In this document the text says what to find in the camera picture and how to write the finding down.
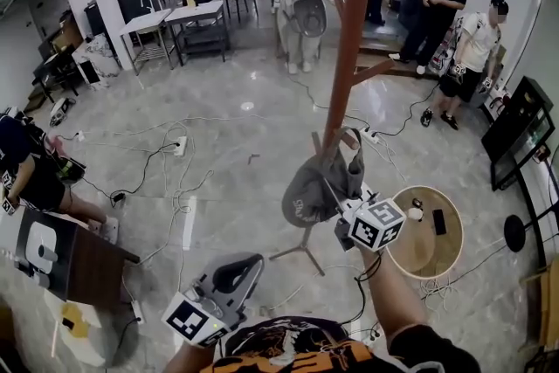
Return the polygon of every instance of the man in black shirt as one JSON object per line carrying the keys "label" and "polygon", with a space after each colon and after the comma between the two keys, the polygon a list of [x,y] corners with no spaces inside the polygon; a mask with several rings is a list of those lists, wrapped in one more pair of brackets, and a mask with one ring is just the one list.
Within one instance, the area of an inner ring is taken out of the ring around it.
{"label": "man in black shirt", "polygon": [[100,232],[103,238],[114,239],[118,227],[116,218],[108,217],[97,205],[67,189],[57,178],[55,169],[45,150],[30,138],[21,121],[0,117],[0,174],[8,172],[12,178],[6,194],[12,206],[18,207],[22,198],[40,211],[66,213],[87,224],[90,230]]}
{"label": "man in black shirt", "polygon": [[463,10],[465,6],[466,0],[423,0],[418,23],[405,40],[404,47],[400,53],[392,53],[389,56],[395,61],[408,62],[415,57],[419,46],[427,38],[423,50],[417,57],[417,72],[423,75],[452,25],[456,11]]}
{"label": "man in black shirt", "polygon": [[163,373],[480,373],[472,355],[427,325],[424,304],[390,256],[378,260],[377,253],[361,252],[365,266],[380,263],[369,288],[390,357],[354,340],[337,322],[290,316],[239,329],[215,362],[215,347],[185,343]]}

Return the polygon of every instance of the white t-shirt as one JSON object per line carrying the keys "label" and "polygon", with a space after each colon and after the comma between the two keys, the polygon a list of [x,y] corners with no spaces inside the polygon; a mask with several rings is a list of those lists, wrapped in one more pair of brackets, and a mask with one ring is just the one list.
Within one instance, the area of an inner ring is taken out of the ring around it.
{"label": "white t-shirt", "polygon": [[474,72],[481,73],[487,58],[492,52],[497,52],[500,44],[500,29],[489,24],[486,13],[474,13],[464,19],[462,32],[467,31],[472,38],[464,49],[462,64]]}

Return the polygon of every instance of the coat rack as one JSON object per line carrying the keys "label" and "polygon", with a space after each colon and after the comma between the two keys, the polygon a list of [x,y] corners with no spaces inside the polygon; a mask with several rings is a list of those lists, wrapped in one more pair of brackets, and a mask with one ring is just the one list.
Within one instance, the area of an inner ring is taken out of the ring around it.
{"label": "coat rack", "polygon": [[[338,59],[322,144],[320,144],[318,135],[313,133],[313,142],[317,154],[321,152],[321,148],[325,150],[332,143],[336,130],[342,127],[352,87],[378,74],[386,73],[394,65],[391,59],[386,59],[374,67],[358,73],[355,72],[355,63],[357,62],[357,54],[365,21],[365,11],[367,10],[367,0],[334,0],[334,2],[342,20],[342,31],[340,33]],[[358,149],[357,141],[350,135],[345,134],[342,137],[342,141],[350,148]],[[305,229],[303,239],[299,245],[293,249],[278,253],[270,259],[276,259],[292,252],[305,252],[319,273],[324,276],[324,272],[307,246],[311,230],[312,227]]]}

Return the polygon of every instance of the round wooden tray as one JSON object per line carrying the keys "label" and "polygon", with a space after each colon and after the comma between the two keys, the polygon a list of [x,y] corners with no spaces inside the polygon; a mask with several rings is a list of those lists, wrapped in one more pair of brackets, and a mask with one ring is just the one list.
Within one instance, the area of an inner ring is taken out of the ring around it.
{"label": "round wooden tray", "polygon": [[[436,279],[458,261],[464,243],[462,221],[451,200],[431,187],[406,188],[394,196],[394,202],[406,212],[415,198],[423,203],[424,217],[421,221],[408,218],[388,253],[406,275],[418,280]],[[443,211],[445,235],[435,233],[434,210]]]}

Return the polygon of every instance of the black cap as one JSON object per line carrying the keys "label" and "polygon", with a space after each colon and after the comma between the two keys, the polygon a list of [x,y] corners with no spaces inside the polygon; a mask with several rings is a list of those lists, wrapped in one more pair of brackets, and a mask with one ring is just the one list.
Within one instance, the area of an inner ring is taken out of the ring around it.
{"label": "black cap", "polygon": [[497,9],[499,16],[506,16],[508,14],[508,3],[505,0],[491,0],[491,6]]}

